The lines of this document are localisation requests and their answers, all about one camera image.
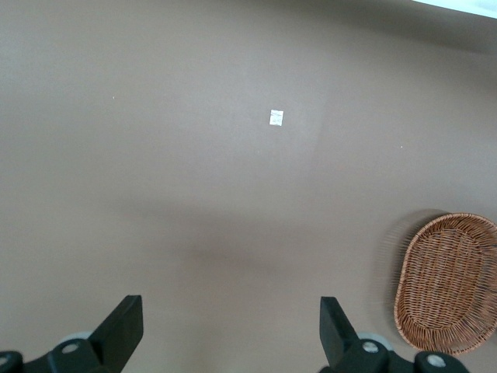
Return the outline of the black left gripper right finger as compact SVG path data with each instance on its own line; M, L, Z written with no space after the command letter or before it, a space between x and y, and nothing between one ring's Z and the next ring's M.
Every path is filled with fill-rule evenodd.
M384 338L353 328L335 297L320 300L319 336L328 365L323 372L467 372L455 357L438 351L422 351L405 360Z

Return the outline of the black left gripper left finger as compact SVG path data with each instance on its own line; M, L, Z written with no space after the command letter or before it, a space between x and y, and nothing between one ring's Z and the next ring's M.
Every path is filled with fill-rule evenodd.
M128 295L86 338L59 343L24 361L20 352L1 352L2 372L121 372L143 337L143 303Z

